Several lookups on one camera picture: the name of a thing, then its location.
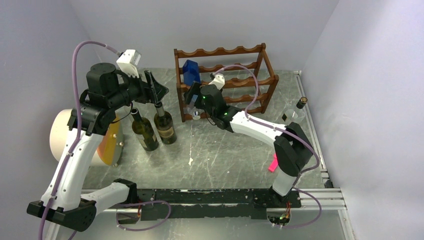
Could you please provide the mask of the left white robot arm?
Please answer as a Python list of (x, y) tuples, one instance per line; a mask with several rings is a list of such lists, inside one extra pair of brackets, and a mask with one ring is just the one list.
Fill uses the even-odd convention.
[(82, 187), (92, 158), (116, 119), (116, 110), (133, 102), (158, 103), (169, 92), (149, 70), (144, 74), (141, 79), (106, 62), (90, 68), (88, 88), (77, 96), (71, 110), (59, 165), (41, 199), (28, 204), (29, 215), (83, 232), (100, 212), (118, 204), (132, 208), (139, 202), (137, 185), (129, 180), (116, 179), (89, 194), (82, 194)]

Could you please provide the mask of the blue square glass bottle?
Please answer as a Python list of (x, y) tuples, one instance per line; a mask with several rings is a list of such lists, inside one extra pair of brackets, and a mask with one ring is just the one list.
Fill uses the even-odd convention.
[(197, 62), (192, 60), (186, 60), (182, 67), (183, 83), (188, 86), (192, 86), (193, 83), (200, 83), (200, 70)]

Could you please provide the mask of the labelled green wine bottle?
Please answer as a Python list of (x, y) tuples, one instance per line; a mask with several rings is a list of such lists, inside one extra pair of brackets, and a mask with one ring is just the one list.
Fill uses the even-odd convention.
[(156, 103), (154, 106), (156, 114), (153, 120), (159, 137), (165, 145), (171, 145), (177, 140), (172, 115), (164, 109), (162, 102)]

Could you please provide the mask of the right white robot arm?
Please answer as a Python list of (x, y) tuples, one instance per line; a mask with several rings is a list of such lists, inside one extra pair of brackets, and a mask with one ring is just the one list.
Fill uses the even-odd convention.
[(252, 137), (274, 148), (278, 166), (269, 199), (275, 207), (287, 203), (289, 192), (313, 156), (311, 143), (300, 125), (268, 122), (228, 105), (214, 84), (193, 83), (183, 97), (185, 104), (205, 111), (218, 128)]

